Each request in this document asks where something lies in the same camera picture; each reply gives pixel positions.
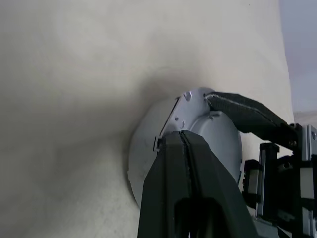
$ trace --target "white fabric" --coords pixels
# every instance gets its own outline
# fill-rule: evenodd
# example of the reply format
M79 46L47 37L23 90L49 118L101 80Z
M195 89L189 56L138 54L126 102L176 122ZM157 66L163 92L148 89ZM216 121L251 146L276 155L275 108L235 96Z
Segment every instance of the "white fabric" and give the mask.
M2 0L0 45L2 238L136 237L126 151L159 98L211 87L293 121L277 0Z

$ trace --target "white cloth backdrop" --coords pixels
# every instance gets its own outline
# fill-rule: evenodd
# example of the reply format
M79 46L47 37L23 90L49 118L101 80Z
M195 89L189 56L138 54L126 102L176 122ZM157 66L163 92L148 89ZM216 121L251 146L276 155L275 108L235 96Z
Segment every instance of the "white cloth backdrop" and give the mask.
M136 237L128 141L159 98L211 87L293 121L277 0L1 0L0 59L2 238Z

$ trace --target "gray wall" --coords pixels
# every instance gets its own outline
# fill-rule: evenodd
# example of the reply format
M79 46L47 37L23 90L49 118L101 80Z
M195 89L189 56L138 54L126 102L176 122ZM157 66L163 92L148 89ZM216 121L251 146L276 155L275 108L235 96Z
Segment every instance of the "gray wall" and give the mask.
M295 112L317 111L317 0L280 0Z

